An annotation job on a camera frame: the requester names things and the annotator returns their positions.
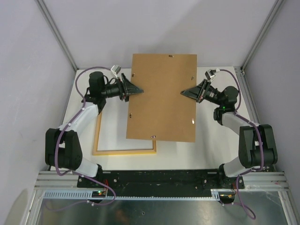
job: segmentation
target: cable connector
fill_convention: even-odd
[[[205,76],[209,82],[212,82],[216,77],[216,73],[220,72],[219,69],[209,69],[205,72]]]
[[[121,71],[121,67],[118,65],[113,65],[111,68],[111,74],[114,76],[116,79],[118,78],[118,73]]]

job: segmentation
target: robotic arm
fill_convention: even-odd
[[[235,104],[239,91],[228,86],[222,92],[218,91],[211,85],[219,70],[208,70],[204,79],[196,87],[184,90],[182,95],[194,99],[201,103],[208,100],[218,105],[214,110],[214,120],[220,125],[230,128],[240,136],[239,139],[239,156],[231,162],[222,164],[220,170],[226,177],[237,177],[250,169],[259,167],[262,163],[262,157],[258,142],[258,134],[255,130],[257,127],[262,140],[263,165],[271,166],[278,160],[274,134],[270,125],[260,125],[252,123],[236,112]]]
[[[117,75],[119,71],[119,66],[114,66],[112,68],[112,73],[115,75]],[[55,166],[54,156],[56,143],[59,135],[63,132],[59,146],[58,167],[67,168],[89,177],[95,177],[99,170],[99,174],[101,174],[102,168],[100,165],[83,158],[78,137],[90,121],[102,112],[107,98],[119,97],[120,100],[127,102],[129,100],[129,96],[143,93],[143,90],[132,84],[124,74],[121,74],[121,78],[122,80],[116,76],[116,78],[113,78],[115,79],[115,82],[111,83],[102,72],[93,72],[90,74],[90,86],[87,88],[87,92],[84,96],[86,103],[82,112],[73,120],[72,123],[62,124],[57,129],[51,128],[46,132],[46,164]]]

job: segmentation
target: wooden frame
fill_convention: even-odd
[[[156,153],[156,141],[152,141],[152,149],[135,149],[135,150],[103,150],[98,151],[98,142],[100,135],[102,113],[97,116],[96,129],[94,135],[94,146],[92,155],[105,156],[105,155],[130,155],[130,154],[154,154]]]

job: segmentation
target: cable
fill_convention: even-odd
[[[104,76],[104,78],[106,79],[106,84],[108,84],[109,83],[109,81],[108,81],[108,77],[107,76],[105,76],[105,75],[103,75]]]
[[[111,84],[113,80],[114,80],[113,84],[117,82],[117,79],[113,77],[112,79],[109,80],[108,84]]]
[[[79,77],[80,77],[82,74],[84,74],[85,72],[87,72],[87,71],[89,71],[89,70],[91,70],[91,69],[107,69],[107,70],[110,70],[109,68],[106,68],[106,67],[90,67],[90,68],[85,69],[84,71],[82,71],[82,72],[77,76],[77,78],[76,78],[76,80],[75,80],[75,88],[76,88],[76,91],[78,92],[78,94],[79,94],[79,95],[82,97],[82,99],[83,99],[83,105],[82,105],[82,108],[76,113],[76,115],[75,115],[72,119],[70,119],[70,121],[69,121],[69,122],[67,123],[67,125],[62,129],[62,131],[60,132],[60,135],[58,136],[58,139],[57,139],[57,142],[56,142],[56,146],[55,146],[54,165],[55,165],[56,173],[57,173],[59,176],[63,176],[63,175],[65,175],[65,174],[67,174],[68,172],[71,172],[71,170],[65,171],[65,172],[63,172],[63,173],[60,172],[59,167],[58,167],[58,151],[59,151],[59,147],[60,147],[60,141],[61,141],[61,138],[62,138],[64,132],[65,132],[66,129],[72,124],[72,122],[80,115],[80,113],[81,113],[82,111],[84,111],[85,104],[86,104],[86,100],[85,100],[84,96],[82,95],[82,93],[79,91],[77,82],[78,82]],[[89,179],[89,180],[91,180],[91,181],[93,181],[93,182],[95,182],[95,183],[97,183],[97,184],[100,184],[101,186],[103,186],[103,187],[105,187],[105,188],[111,190],[111,192],[113,193],[113,199],[112,199],[111,201],[106,202],[106,203],[102,203],[102,204],[101,204],[101,203],[94,203],[94,202],[93,202],[92,205],[108,205],[108,204],[112,203],[112,202],[116,199],[116,193],[115,193],[115,191],[114,191],[111,187],[109,187],[108,185],[103,184],[103,183],[101,183],[101,182],[99,182],[99,181],[97,181],[97,180],[95,180],[95,179],[93,179],[93,178],[91,178],[91,177],[89,177],[89,176],[85,176],[85,175],[80,174],[80,173],[78,173],[78,172],[73,171],[73,173],[76,174],[76,175],[79,175],[79,176],[81,176],[81,177],[85,177],[85,178],[87,178],[87,179]],[[52,211],[61,211],[61,210],[67,209],[67,208],[69,208],[69,207],[72,207],[73,205],[76,205],[76,204],[79,204],[79,203],[83,203],[83,202],[88,202],[88,203],[89,203],[90,201],[86,201],[86,200],[84,200],[84,201],[78,201],[78,202],[75,202],[75,203],[73,203],[73,204],[71,204],[71,205],[69,205],[69,206],[67,206],[67,207],[62,208],[62,209],[52,210]]]
[[[258,139],[258,143],[259,143],[259,151],[260,151],[260,155],[261,155],[260,168],[258,168],[258,169],[249,169],[249,170],[247,170],[247,171],[245,171],[245,172],[243,172],[243,173],[241,173],[241,174],[239,174],[237,176],[237,178],[236,178],[236,192],[237,192],[238,197],[240,199],[240,203],[237,202],[237,203],[233,203],[233,204],[229,204],[229,205],[239,205],[239,206],[241,206],[244,209],[244,211],[247,214],[247,216],[250,219],[255,220],[256,219],[255,213],[252,211],[252,209],[250,209],[247,205],[244,204],[244,202],[242,201],[242,199],[240,197],[239,179],[240,179],[241,176],[246,175],[246,174],[250,173],[253,170],[254,171],[262,171],[263,170],[264,156],[263,156],[263,142],[262,142],[262,137],[261,137],[261,135],[259,133],[259,130],[256,127],[256,125],[253,122],[251,122],[250,120],[246,119],[245,117],[239,115],[238,112],[237,112],[238,109],[240,108],[240,104],[241,104],[241,91],[240,91],[240,86],[239,86],[239,83],[238,83],[237,79],[235,78],[235,76],[233,75],[233,73],[230,72],[227,69],[220,69],[220,71],[228,72],[233,77],[233,79],[234,79],[234,81],[235,81],[235,83],[236,83],[236,85],[238,87],[238,91],[239,91],[239,104],[238,104],[238,107],[236,107],[236,110],[235,110],[234,114],[235,114],[236,117],[240,118],[241,120],[245,121],[246,123],[248,123],[248,124],[250,124],[251,126],[254,127],[256,135],[257,135],[257,139]]]

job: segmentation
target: brown fiberboard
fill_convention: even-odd
[[[131,82],[144,90],[129,98],[129,139],[195,142],[196,102],[180,94],[196,86],[197,55],[134,54]]]

